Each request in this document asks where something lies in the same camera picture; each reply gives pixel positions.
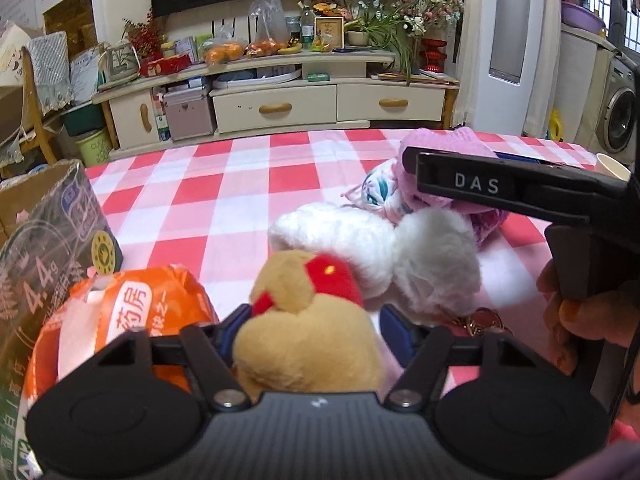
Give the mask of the right hand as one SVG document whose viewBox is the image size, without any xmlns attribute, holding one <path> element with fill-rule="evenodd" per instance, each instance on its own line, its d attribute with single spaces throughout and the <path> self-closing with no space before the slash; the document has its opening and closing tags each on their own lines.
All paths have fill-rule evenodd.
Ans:
<svg viewBox="0 0 640 480">
<path fill-rule="evenodd" d="M 573 336 L 629 347 L 639 323 L 639 308 L 628 296 L 606 292 L 584 301 L 565 299 L 553 260 L 544 266 L 536 285 L 549 299 L 544 309 L 544 325 L 550 333 L 549 358 L 564 374 L 577 365 L 576 350 L 570 343 Z"/>
</svg>

